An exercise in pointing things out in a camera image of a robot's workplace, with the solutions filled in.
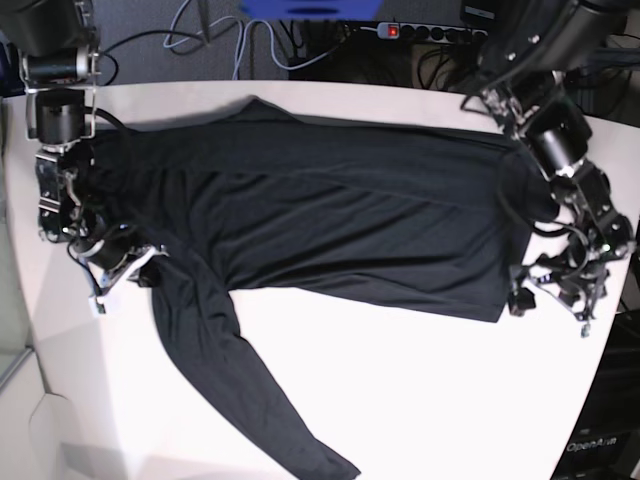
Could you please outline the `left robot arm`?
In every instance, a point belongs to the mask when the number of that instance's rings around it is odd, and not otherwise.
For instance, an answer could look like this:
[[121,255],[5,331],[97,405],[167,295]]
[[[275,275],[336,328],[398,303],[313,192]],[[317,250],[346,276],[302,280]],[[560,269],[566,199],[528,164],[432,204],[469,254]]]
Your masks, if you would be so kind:
[[504,211],[533,234],[566,237],[558,255],[540,255],[511,268],[508,307],[521,317],[535,308],[534,288],[556,286],[554,298],[588,337],[598,301],[607,294],[611,262],[636,250],[630,220],[614,207],[608,177],[588,158],[592,130],[567,95],[568,72],[579,68],[613,32],[635,1],[506,1],[495,31],[480,50],[480,84],[473,95],[503,134],[521,145],[572,214],[570,223],[543,230],[497,191]]

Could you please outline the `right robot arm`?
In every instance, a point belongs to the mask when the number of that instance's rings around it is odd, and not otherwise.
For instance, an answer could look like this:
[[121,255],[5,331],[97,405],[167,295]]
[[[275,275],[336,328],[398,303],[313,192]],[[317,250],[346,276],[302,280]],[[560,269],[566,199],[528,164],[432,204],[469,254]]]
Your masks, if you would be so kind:
[[97,119],[128,141],[128,129],[96,105],[99,31],[89,1],[4,1],[1,32],[18,55],[26,94],[26,136],[39,143],[35,172],[39,185],[41,235],[63,243],[91,288],[95,316],[125,282],[149,287],[149,261],[164,252],[142,239],[130,221],[117,222],[90,192],[94,163],[90,144]]

